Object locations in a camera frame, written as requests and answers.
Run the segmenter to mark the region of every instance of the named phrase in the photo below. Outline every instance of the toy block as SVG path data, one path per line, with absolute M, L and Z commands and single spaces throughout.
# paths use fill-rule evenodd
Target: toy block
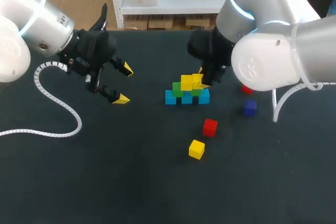
M 176 105 L 176 97 L 173 97 L 173 90 L 166 90 L 166 105 Z
M 203 89 L 203 87 L 200 85 L 200 84 L 202 84 L 203 74 L 202 73 L 194 73 L 192 75 L 192 78 L 193 78 L 193 89 Z
M 181 91 L 180 82 L 173 82 L 173 97 L 183 97 L 183 91 Z
M 192 91 L 193 90 L 193 77 L 181 76 L 181 90 L 182 91 Z
M 202 89 L 201 95 L 198 97 L 199 104 L 209 104 L 210 103 L 210 93 L 209 89 Z
M 256 115 L 257 113 L 257 102 L 253 100 L 247 100 L 244 108 L 244 115 Z
M 191 143 L 189 147 L 189 156 L 195 159 L 201 159 L 204 153 L 204 150 L 205 150 L 204 143 L 197 141 L 197 140 L 193 140 L 193 142 Z
M 241 89 L 242 93 L 253 94 L 253 89 L 250 89 L 250 88 L 246 87 L 245 85 L 243 85 L 241 88 L 242 88 Z
M 128 99 L 126 96 L 124 96 L 122 93 L 119 95 L 119 98 L 114 101 L 114 104 L 125 104 L 128 103 L 130 99 Z
M 191 91 L 191 96 L 193 96 L 193 97 L 199 97 L 201 95 L 201 93 L 202 93 L 201 89 L 193 89 Z
M 203 135 L 208 137 L 215 137 L 218 122 L 216 120 L 205 119 L 203 125 Z
M 182 104 L 193 104 L 193 97 L 190 91 L 184 91 Z

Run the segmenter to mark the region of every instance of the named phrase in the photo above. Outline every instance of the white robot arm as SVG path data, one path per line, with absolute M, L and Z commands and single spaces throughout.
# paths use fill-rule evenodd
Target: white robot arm
M 321 19 L 307 0 L 226 0 L 210 32 L 188 43 L 201 59 L 203 83 L 232 66 L 246 86 L 267 91 L 307 82 L 336 81 L 336 17 Z
M 111 103 L 123 95 L 100 82 L 106 62 L 126 76 L 129 65 L 114 57 L 116 41 L 106 31 L 107 5 L 89 29 L 74 30 L 74 21 L 48 0 L 0 0 L 0 89 L 21 77 L 29 67 L 30 49 L 45 57 L 57 54 L 67 72 L 86 77 L 86 89 L 100 93 Z

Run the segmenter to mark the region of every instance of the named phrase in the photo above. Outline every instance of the cyan block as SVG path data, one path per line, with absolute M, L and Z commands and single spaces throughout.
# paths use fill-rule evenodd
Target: cyan block
M 173 97 L 173 90 L 166 90 L 166 105 L 176 105 L 176 97 Z
M 182 104 L 193 104 L 193 97 L 190 91 L 184 91 Z
M 247 100 L 244 107 L 244 115 L 256 115 L 257 113 L 257 102 L 254 100 Z
M 209 104 L 210 103 L 210 93 L 209 89 L 202 89 L 201 95 L 198 97 L 199 104 Z

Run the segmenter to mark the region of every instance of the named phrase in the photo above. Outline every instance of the black mat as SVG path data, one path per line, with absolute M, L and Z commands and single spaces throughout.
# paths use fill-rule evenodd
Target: black mat
M 164 90 L 199 69 L 188 32 L 119 32 L 118 55 L 135 75 L 108 68 L 103 80 L 131 99 L 110 105 L 83 79 L 47 69 L 41 82 L 83 120 L 74 137 L 0 138 L 0 223 L 331 223 L 336 221 L 336 89 L 302 90 L 273 123 L 270 93 L 258 114 L 229 73 L 211 104 L 166 106 Z M 72 115 L 34 86 L 44 62 L 33 54 L 24 77 L 0 96 L 0 130 L 72 131 Z M 201 136 L 206 118 L 215 139 Z M 203 158 L 188 157 L 193 139 Z

